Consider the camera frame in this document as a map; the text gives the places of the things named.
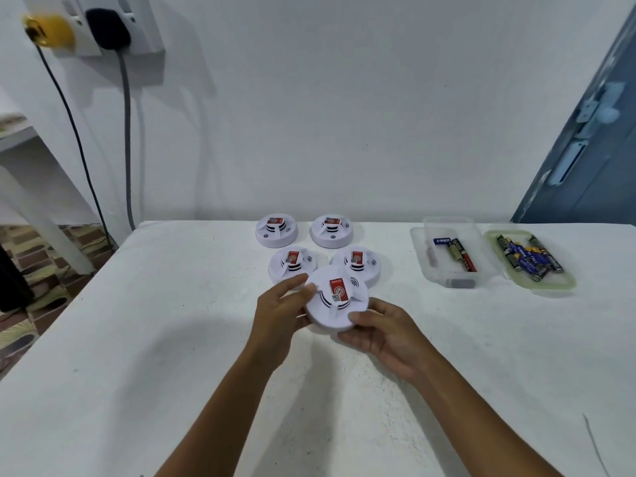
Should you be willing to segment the white door lock plate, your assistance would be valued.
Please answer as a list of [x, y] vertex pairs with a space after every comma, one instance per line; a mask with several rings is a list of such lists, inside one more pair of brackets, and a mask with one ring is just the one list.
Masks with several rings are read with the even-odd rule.
[[549, 177], [546, 179], [546, 184], [551, 187], [561, 185], [586, 150], [588, 144], [588, 139], [574, 140], [569, 143], [551, 170]]

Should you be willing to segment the white round smoke detector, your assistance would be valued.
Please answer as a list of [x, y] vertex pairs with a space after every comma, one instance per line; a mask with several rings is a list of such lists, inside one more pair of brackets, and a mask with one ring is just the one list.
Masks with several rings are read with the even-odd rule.
[[260, 219], [255, 228], [256, 240], [267, 248], [283, 248], [298, 238], [296, 220], [283, 213], [269, 214]]
[[291, 245], [271, 256], [268, 274], [273, 284], [295, 277], [298, 274], [313, 274], [317, 269], [317, 255], [306, 247]]
[[366, 312], [370, 295], [364, 280], [346, 266], [329, 265], [316, 269], [306, 281], [315, 285], [315, 294], [305, 305], [310, 321], [328, 333], [354, 327], [350, 313]]
[[335, 213], [327, 213], [316, 218], [309, 230], [312, 240], [323, 248], [342, 248], [354, 239], [352, 221]]
[[349, 245], [339, 249], [330, 260], [330, 265], [343, 266], [368, 288], [377, 285], [382, 272], [380, 254], [360, 245]]

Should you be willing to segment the clear lid with green rim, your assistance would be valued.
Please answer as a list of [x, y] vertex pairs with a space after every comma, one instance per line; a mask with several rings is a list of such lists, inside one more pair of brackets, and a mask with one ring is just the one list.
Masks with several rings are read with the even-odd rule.
[[511, 239], [513, 239], [514, 241], [520, 241], [523, 245], [528, 245], [529, 243], [529, 238], [532, 234], [531, 232], [525, 231], [525, 230], [488, 230], [483, 234], [483, 237], [485, 239], [485, 241], [487, 242], [487, 245], [489, 246], [489, 248], [492, 250], [495, 258], [497, 259], [497, 261], [499, 263], [501, 263], [503, 265], [503, 274], [505, 276], [505, 278], [507, 278], [508, 280], [512, 281], [514, 284], [516, 284], [517, 286], [523, 288], [523, 289], [528, 289], [530, 291], [533, 292], [552, 292], [552, 291], [560, 291], [560, 292], [567, 292], [567, 291], [571, 291], [573, 290], [577, 283], [576, 283], [576, 278], [574, 276], [574, 274], [568, 270], [566, 270], [566, 268], [564, 267], [564, 265], [559, 261], [559, 259], [557, 259], [552, 251], [550, 251], [545, 244], [543, 243], [543, 241], [540, 238], [537, 238], [536, 235], [534, 235], [544, 246], [545, 248], [556, 258], [556, 260], [564, 267], [565, 269], [565, 274], [564, 275], [555, 275], [555, 274], [551, 274], [549, 275], [546, 280], [543, 283], [534, 283], [532, 281], [529, 281], [525, 278], [524, 274], [521, 275], [515, 275], [513, 273], [513, 271], [509, 268], [509, 266], [506, 264], [506, 262], [504, 261], [503, 257], [501, 256], [501, 254], [499, 253], [498, 249], [497, 249], [497, 245], [496, 242], [494, 241], [494, 237], [496, 234], [503, 234]]

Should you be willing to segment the person's right hand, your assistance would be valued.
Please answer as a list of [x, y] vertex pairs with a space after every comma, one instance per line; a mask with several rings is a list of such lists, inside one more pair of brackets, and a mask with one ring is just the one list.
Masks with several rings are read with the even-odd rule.
[[417, 385], [424, 377], [425, 363], [436, 349], [401, 307], [371, 297], [367, 311], [385, 315], [386, 328], [355, 326], [338, 333], [338, 339], [361, 352], [373, 355], [389, 371]]

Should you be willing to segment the white side table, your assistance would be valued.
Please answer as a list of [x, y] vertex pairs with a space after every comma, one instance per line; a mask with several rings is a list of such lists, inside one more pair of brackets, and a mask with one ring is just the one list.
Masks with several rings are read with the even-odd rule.
[[76, 273], [95, 271], [59, 225], [96, 223], [96, 213], [26, 117], [0, 111], [0, 223], [9, 222], [2, 215], [6, 207], [32, 226]]

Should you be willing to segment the pile of blue black batteries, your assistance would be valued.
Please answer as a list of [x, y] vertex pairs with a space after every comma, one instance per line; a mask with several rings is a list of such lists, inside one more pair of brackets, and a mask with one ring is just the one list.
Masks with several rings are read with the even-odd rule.
[[524, 274], [525, 278], [534, 283], [543, 283], [552, 273], [564, 275], [564, 267], [534, 236], [529, 238], [528, 245], [503, 235], [494, 237], [497, 249], [506, 264], [515, 275]]

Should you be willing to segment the blue door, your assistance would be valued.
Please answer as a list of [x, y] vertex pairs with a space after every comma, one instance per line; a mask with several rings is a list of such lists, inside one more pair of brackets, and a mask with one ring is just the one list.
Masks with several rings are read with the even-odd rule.
[[[598, 97], [607, 82], [625, 82], [616, 103], [620, 116], [589, 140], [566, 180], [546, 179], [579, 129], [582, 101]], [[636, 226], [636, 3], [545, 161], [530, 184], [512, 223], [607, 223]]]

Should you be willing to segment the person's left forearm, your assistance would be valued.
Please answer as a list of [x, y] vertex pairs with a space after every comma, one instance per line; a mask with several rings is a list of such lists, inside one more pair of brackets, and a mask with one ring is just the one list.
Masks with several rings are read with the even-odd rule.
[[233, 477], [266, 385], [285, 358], [248, 344], [154, 477]]

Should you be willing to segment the clear plastic container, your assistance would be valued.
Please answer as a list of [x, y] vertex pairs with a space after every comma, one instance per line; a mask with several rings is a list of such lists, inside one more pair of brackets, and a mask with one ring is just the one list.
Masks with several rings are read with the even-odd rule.
[[[444, 287], [446, 279], [468, 278], [476, 280], [475, 288], [481, 288], [497, 275], [487, 254], [483, 234], [468, 217], [426, 216], [421, 226], [410, 229], [409, 233], [422, 274], [430, 282]], [[477, 269], [476, 273], [468, 272], [463, 262], [456, 261], [449, 247], [433, 244], [434, 238], [443, 237], [460, 240]]]

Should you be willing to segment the black plug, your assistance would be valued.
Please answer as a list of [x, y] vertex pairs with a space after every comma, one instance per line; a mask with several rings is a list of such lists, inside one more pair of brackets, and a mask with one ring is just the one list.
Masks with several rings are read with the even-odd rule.
[[97, 45], [107, 51], [123, 51], [131, 46], [131, 34], [114, 9], [91, 8], [85, 18]]

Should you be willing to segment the person's right forearm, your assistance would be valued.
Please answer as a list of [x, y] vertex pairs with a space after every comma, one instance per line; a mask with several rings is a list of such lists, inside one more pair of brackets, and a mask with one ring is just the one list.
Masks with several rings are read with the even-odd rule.
[[563, 477], [440, 353], [418, 359], [413, 386], [471, 477]]

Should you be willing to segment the yellow plug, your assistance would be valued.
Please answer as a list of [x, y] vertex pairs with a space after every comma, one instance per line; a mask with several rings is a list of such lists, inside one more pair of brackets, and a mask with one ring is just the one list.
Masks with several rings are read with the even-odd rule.
[[37, 47], [75, 49], [73, 28], [61, 15], [24, 15], [21, 21], [29, 40]]

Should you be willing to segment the red black battery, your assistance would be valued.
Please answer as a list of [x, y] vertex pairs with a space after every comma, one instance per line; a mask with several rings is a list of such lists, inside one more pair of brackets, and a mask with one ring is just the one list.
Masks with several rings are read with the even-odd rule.
[[476, 273], [477, 269], [472, 261], [472, 259], [470, 258], [468, 252], [466, 251], [466, 249], [464, 248], [464, 246], [462, 245], [462, 243], [460, 242], [460, 240], [458, 240], [457, 238], [453, 240], [453, 244], [456, 246], [456, 248], [458, 249], [463, 263], [466, 267], [466, 270], [468, 272], [472, 272], [472, 273]]

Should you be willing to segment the black object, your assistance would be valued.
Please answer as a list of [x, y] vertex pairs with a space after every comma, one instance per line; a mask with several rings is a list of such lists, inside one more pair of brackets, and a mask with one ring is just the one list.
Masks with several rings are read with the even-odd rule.
[[34, 299], [27, 280], [0, 245], [0, 312], [25, 309]]

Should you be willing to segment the person's left hand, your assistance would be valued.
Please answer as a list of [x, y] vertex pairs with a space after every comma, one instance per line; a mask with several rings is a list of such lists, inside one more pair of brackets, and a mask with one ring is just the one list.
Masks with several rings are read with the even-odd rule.
[[308, 280], [306, 273], [283, 280], [259, 296], [246, 352], [269, 368], [278, 368], [288, 356], [292, 337], [311, 324], [305, 305], [291, 304], [291, 294]]

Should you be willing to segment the white wall power socket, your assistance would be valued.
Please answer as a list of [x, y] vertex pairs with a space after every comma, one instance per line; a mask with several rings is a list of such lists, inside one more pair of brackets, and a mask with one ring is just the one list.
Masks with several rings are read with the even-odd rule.
[[131, 35], [131, 46], [125, 51], [131, 55], [148, 55], [164, 51], [163, 40], [149, 0], [38, 0], [45, 13], [61, 15], [69, 23], [75, 36], [73, 55], [96, 57], [104, 54], [88, 26], [89, 9], [112, 9], [122, 18]]

